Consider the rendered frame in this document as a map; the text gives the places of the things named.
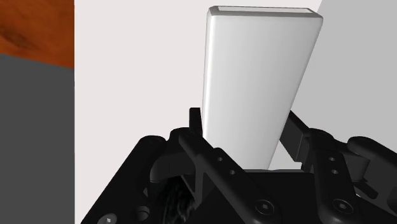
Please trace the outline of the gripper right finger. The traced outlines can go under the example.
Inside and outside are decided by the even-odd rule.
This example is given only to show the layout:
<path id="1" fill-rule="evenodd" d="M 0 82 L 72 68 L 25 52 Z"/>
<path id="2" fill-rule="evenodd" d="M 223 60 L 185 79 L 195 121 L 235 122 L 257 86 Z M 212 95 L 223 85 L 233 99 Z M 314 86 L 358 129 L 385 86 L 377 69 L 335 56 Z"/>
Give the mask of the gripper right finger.
<path id="1" fill-rule="evenodd" d="M 397 224 L 397 153 L 364 136 L 347 142 L 290 112 L 280 142 L 314 176 L 322 224 Z"/>

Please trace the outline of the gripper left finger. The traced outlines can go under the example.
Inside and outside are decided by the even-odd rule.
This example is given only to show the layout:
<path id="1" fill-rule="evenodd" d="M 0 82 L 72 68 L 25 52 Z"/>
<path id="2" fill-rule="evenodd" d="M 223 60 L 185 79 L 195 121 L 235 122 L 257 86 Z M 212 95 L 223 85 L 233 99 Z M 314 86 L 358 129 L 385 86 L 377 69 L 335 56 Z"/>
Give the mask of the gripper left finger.
<path id="1" fill-rule="evenodd" d="M 244 224 L 282 224 L 282 210 L 222 149 L 202 136 L 199 108 L 190 108 L 189 126 L 169 139 L 142 137 L 81 224 L 159 224 L 155 203 L 160 184 L 179 176 L 200 207 L 218 190 Z"/>

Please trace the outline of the white rounded block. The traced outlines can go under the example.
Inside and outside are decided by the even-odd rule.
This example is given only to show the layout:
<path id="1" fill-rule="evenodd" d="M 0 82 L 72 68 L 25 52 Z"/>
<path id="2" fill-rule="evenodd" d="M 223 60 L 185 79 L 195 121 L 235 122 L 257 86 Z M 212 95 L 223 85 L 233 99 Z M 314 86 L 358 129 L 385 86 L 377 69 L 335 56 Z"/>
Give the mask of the white rounded block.
<path id="1" fill-rule="evenodd" d="M 209 8 L 203 136 L 243 169 L 270 166 L 322 25 L 308 8 Z"/>

